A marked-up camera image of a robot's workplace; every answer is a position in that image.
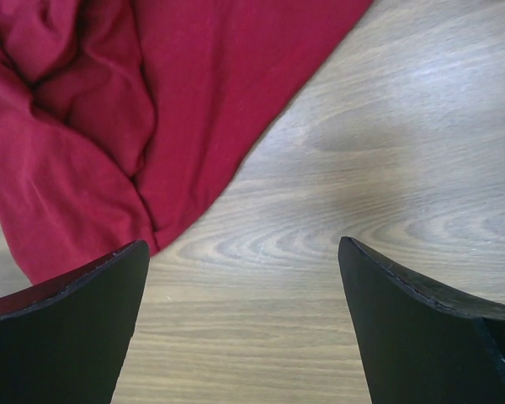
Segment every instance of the red cloth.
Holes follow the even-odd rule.
[[[370,0],[0,0],[0,222],[34,283],[213,203]]]

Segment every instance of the red fabric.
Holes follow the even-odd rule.
[[[370,0],[0,0],[0,221],[34,283],[172,242]]]

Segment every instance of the fabric fold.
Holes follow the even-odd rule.
[[[202,215],[370,0],[0,0],[0,222],[32,282]]]

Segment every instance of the wooden floor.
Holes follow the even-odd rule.
[[[343,235],[505,302],[505,1],[375,4],[152,260],[113,402],[370,403]]]

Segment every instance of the wood grain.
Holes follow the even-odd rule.
[[[505,302],[505,1],[374,5],[152,260],[114,402],[370,403],[342,235]]]

